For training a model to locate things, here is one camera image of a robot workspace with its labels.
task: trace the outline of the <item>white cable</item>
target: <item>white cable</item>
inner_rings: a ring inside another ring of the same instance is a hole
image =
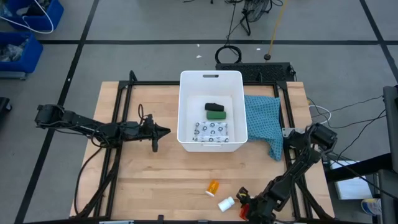
[[[309,105],[308,107],[317,107],[317,108],[320,108],[320,109],[322,109],[322,110],[328,112],[329,118],[328,118],[326,121],[321,122],[321,124],[325,124],[326,122],[328,122],[328,121],[330,120],[330,118],[331,118],[331,112],[330,112],[328,109],[326,109],[326,108],[324,108],[324,107],[321,107],[321,106],[318,106],[318,105],[316,105],[316,106],[315,106],[315,105]]]
[[[27,26],[22,25],[22,24],[19,24],[19,23],[14,22],[14,21],[11,21],[11,20],[9,20],[9,19],[6,19],[6,18],[4,18],[3,16],[0,16],[0,19],[4,19],[5,21],[11,22],[11,23],[13,23],[13,24],[17,24],[17,25],[19,25],[19,26],[21,26],[21,27],[25,27],[26,29],[29,29],[29,30],[31,30],[31,31],[33,31],[33,32],[36,32],[36,33],[39,33],[39,34],[51,34],[51,33],[54,31],[54,25],[52,24],[52,21],[51,21],[49,15],[45,12],[45,10],[44,10],[44,9],[42,8],[42,6],[37,2],[37,0],[33,0],[33,1],[36,2],[36,4],[39,6],[39,8],[44,12],[45,16],[47,16],[47,18],[49,19],[49,21],[50,21],[50,23],[51,23],[51,31],[49,31],[49,32],[42,32],[42,31],[38,31],[38,30],[34,30],[34,29],[30,28],[29,24],[28,24],[28,23],[25,21],[25,19],[24,19],[25,16],[22,17],[22,20],[26,23]]]

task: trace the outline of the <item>blue towel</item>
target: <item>blue towel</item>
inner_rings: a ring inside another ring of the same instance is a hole
[[[271,149],[268,155],[282,159],[283,137],[279,124],[279,98],[268,96],[244,96],[249,140],[265,140]]]

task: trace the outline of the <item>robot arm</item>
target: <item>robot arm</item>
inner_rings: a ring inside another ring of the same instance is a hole
[[[254,198],[244,187],[239,190],[236,197],[242,204],[241,218],[252,223],[273,223],[273,210],[279,212],[283,209],[295,181],[317,163],[322,154],[331,152],[337,142],[336,133],[321,124],[311,125],[304,133],[294,129],[290,131],[289,134],[284,134],[287,136],[284,138],[284,148],[299,150],[300,155],[283,175],[270,181],[266,189]]]
[[[121,141],[152,140],[152,150],[157,152],[157,141],[170,132],[154,123],[151,114],[142,117],[141,122],[101,123],[93,119],[64,110],[59,105],[39,105],[35,119],[37,127],[48,129],[70,129],[95,138],[100,147],[116,147]]]

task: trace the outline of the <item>wooden tabletop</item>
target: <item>wooden tabletop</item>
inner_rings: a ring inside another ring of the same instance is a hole
[[[102,83],[94,119],[111,122],[117,87],[118,82]],[[312,121],[303,83],[288,83],[288,90],[295,125],[304,128]],[[170,128],[172,132],[159,141],[156,153],[152,152],[150,141],[123,144],[112,219],[155,220],[158,215],[164,215],[166,220],[241,220],[240,203],[235,198],[237,191],[245,187],[251,195],[257,195],[270,180],[286,170],[284,159],[276,162],[268,156],[269,146],[263,141],[247,142],[235,152],[187,152],[177,141],[178,91],[179,86],[133,87],[127,120],[139,121],[137,107],[141,103],[144,114],[152,113],[157,124]],[[244,93],[274,96],[271,86],[245,86]],[[288,127],[283,93],[279,93]],[[88,141],[84,161],[96,150]],[[104,150],[88,163],[82,173],[79,210],[98,188],[103,160]],[[309,191],[323,209],[334,216],[321,162],[313,165],[305,176]],[[215,197],[205,194],[212,179],[220,182]],[[222,213],[217,204],[229,196],[234,197],[236,203]],[[106,192],[102,215],[107,198]],[[305,217],[302,201],[300,212]],[[292,214],[291,202],[276,213],[279,220],[293,220]]]

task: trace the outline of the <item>blue storage crate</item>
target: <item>blue storage crate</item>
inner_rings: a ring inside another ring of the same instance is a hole
[[[17,22],[19,24],[25,25],[28,23],[29,27],[35,30],[51,30],[51,23],[47,16],[26,16],[25,21],[22,19],[21,16],[16,14],[16,11],[20,8],[27,7],[30,4],[36,4],[33,0],[8,0],[7,8],[12,13],[11,17],[4,16],[6,19],[11,21]],[[58,0],[51,0],[49,8],[47,9],[46,13],[49,15],[54,29],[57,28],[58,23],[63,14],[63,7]],[[25,27],[19,26],[17,24],[13,24],[9,22],[13,28],[18,30],[27,30]]]
[[[36,40],[33,34],[0,32],[0,45],[13,44],[18,46],[28,38],[21,58],[16,62],[0,62],[0,71],[32,73],[35,70],[43,51],[43,45]]]

